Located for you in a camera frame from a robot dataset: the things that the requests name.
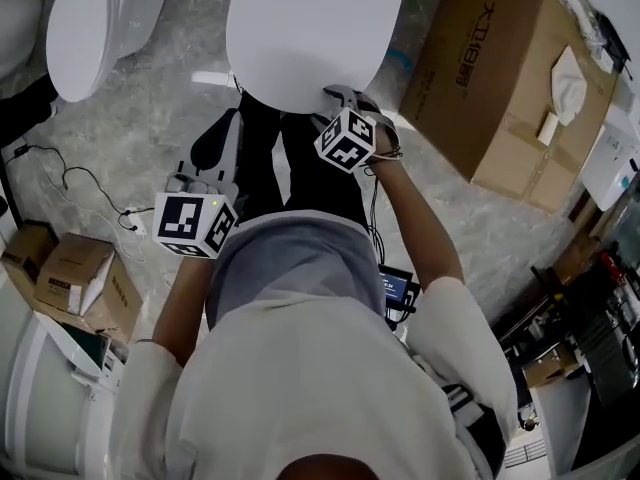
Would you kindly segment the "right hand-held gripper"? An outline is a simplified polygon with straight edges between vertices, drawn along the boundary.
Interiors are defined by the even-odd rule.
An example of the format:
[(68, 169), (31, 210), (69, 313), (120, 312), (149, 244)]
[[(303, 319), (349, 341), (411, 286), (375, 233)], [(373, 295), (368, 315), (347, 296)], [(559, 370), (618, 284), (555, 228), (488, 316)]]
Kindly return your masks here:
[(314, 146), (322, 160), (352, 174), (375, 153), (375, 121), (371, 115), (383, 113), (371, 98), (351, 87), (332, 84), (323, 91), (332, 103), (327, 112), (309, 116), (318, 131)]

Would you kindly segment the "person's right hand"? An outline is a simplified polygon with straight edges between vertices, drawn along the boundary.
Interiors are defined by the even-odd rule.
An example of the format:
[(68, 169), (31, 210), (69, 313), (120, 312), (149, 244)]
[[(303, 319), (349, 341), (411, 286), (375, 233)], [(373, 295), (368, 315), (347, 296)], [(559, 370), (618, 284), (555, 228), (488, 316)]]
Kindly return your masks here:
[(379, 113), (373, 113), (371, 118), (375, 121), (376, 146), (372, 157), (376, 161), (399, 161), (402, 151), (394, 122)]

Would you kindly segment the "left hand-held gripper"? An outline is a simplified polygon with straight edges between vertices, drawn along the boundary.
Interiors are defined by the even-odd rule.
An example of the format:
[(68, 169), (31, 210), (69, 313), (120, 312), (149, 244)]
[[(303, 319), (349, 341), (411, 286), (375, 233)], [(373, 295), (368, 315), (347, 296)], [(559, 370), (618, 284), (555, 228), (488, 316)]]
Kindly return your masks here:
[[(234, 203), (241, 156), (243, 119), (230, 108), (191, 147), (191, 162), (181, 161), (156, 195), (152, 239), (169, 252), (215, 259), (238, 224)], [(227, 139), (227, 167), (216, 166)]]

